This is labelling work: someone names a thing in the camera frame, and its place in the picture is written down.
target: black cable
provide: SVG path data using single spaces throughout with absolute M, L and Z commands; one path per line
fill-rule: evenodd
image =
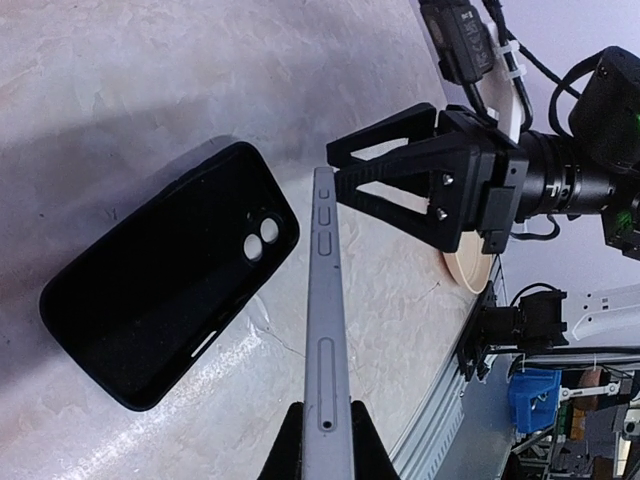
M 598 62 L 600 61 L 600 57 L 602 57 L 602 52 L 603 51 L 601 50 L 595 55 L 591 55 L 574 65 L 551 94 L 551 100 L 549 101 L 549 126 L 561 137 L 570 138 L 571 136 L 564 131 L 564 128 L 562 128 L 562 125 L 560 125 L 560 121 L 558 120 L 558 98 L 560 97 L 560 94 L 565 91 L 566 87 L 596 69 Z
M 552 292 L 557 292 L 559 290 L 558 288 L 554 287 L 553 285 L 549 285 L 548 283 L 544 283 L 544 282 L 532 283 L 531 285 L 524 287 L 522 290 L 516 293 L 516 296 L 513 297 L 513 300 L 511 300 L 511 303 L 509 304 L 509 306 L 513 307 L 523 294 L 527 293 L 529 290 L 533 290 L 534 288 L 546 288 L 547 290 L 551 290 Z
M 522 42 L 520 42 L 520 40 L 518 40 L 515 37 L 515 35 L 513 33 L 511 33 L 509 31 L 508 34 L 509 34 L 509 39 L 510 40 L 516 40 L 520 44 L 520 53 L 522 53 L 522 56 L 524 58 L 526 58 L 527 60 L 529 60 L 534 67 L 536 67 L 538 70 L 540 70 L 545 77 L 547 77 L 549 80 L 551 80 L 556 85 L 558 85 L 562 81 L 562 79 L 559 76 L 557 76 L 555 73 L 553 73 L 544 63 L 542 63 L 540 60 L 538 60 L 536 58 L 536 56 L 531 52 L 531 50 L 529 50 L 527 47 L 525 47 L 522 44 Z M 571 95 L 572 97 L 574 97 L 576 99 L 580 98 L 580 92 L 578 92 L 575 88 L 573 88 L 571 86 L 566 87 L 565 91 L 569 95 Z
M 618 375 L 622 375 L 623 377 L 628 378 L 629 380 L 631 380 L 631 383 L 634 386 L 638 387 L 638 390 L 640 390 L 640 381 L 636 379 L 635 373 L 631 375 L 629 372 L 625 372 L 624 370 L 618 370 L 617 368 L 610 367 L 609 365 L 600 365 L 600 366 L 605 370 L 608 370 L 609 373 L 614 372 L 614 373 L 617 373 Z
M 511 237 L 522 241 L 537 240 L 539 242 L 548 242 L 549 240 L 553 240 L 560 235 L 560 225 L 558 225 L 558 222 L 551 214 L 547 214 L 547 220 L 553 224 L 551 233 L 512 233 Z
M 498 43 L 503 47 L 508 46 L 509 30 L 507 29 L 504 14 L 502 12 L 502 5 L 498 0 L 483 0 L 483 4 L 498 29 Z M 516 63 L 515 57 L 513 56 L 513 52 L 505 52 L 503 54 L 503 57 L 510 72 L 515 72 L 518 70 L 518 65 Z M 520 130 L 526 132 L 533 125 L 533 108 L 531 107 L 531 101 L 529 99 L 529 95 L 527 94 L 527 89 L 524 86 L 522 78 L 515 77 L 512 79 L 512 81 L 524 110 L 524 122 L 522 123 Z
M 476 112 L 476 114 L 482 118 L 489 126 L 496 126 L 496 119 L 491 118 L 491 116 L 487 113 L 487 107 L 482 100 L 482 96 L 478 91 L 478 87 L 475 83 L 463 83 L 462 88 L 464 89 L 464 93 L 467 96 L 467 100 L 471 104 L 471 107 Z

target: white marble table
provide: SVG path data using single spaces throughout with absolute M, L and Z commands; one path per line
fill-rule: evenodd
M 0 6 L 0 38 L 0 478 L 255 478 L 303 396 L 312 168 L 339 136 L 444 103 L 410 5 L 25 0 Z M 264 155 L 299 245 L 156 408 L 127 411 L 54 342 L 39 294 L 233 140 Z M 344 207 L 340 225 L 351 389 L 390 449 L 472 297 L 432 248 Z

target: phone case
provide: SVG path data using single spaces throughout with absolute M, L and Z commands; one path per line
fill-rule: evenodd
M 40 313 L 102 388 L 127 408 L 147 410 L 271 277 L 298 237 L 298 222 L 261 155 L 236 143 L 64 268 L 45 287 Z

